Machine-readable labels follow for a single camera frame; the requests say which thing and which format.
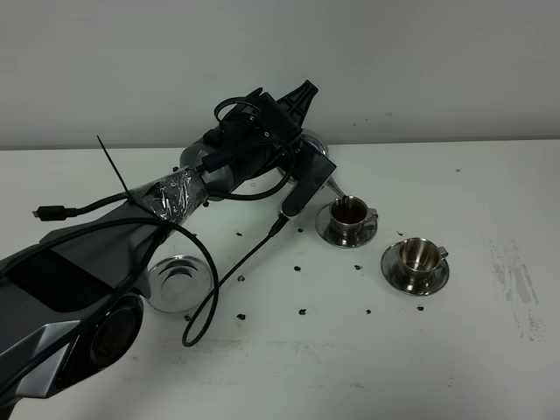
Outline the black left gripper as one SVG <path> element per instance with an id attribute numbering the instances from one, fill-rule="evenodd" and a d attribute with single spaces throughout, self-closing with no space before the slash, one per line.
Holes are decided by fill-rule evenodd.
<path id="1" fill-rule="evenodd" d="M 276 101 L 299 128 L 297 136 L 290 143 L 295 156 L 295 166 L 289 178 L 292 188 L 280 206 L 280 212 L 285 217 L 299 215 L 324 186 L 337 192 L 337 184 L 333 179 L 336 165 L 329 158 L 327 145 L 318 135 L 303 129 L 307 112 L 317 93 L 317 87 L 306 80 Z"/>

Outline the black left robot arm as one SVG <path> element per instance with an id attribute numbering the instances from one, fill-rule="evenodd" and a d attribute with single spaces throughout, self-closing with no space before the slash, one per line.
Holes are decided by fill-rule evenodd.
<path id="1" fill-rule="evenodd" d="M 216 126 L 181 153 L 172 173 L 82 208 L 42 206 L 41 221 L 102 207 L 89 223 L 57 229 L 1 262 L 1 416 L 24 398 L 47 398 L 118 361 L 153 295 L 148 265 L 210 200 L 240 201 L 244 182 L 279 169 L 290 185 L 269 230 L 276 235 L 333 174 L 302 132 L 318 89 L 309 81 L 280 99 L 257 89 L 226 99 Z"/>

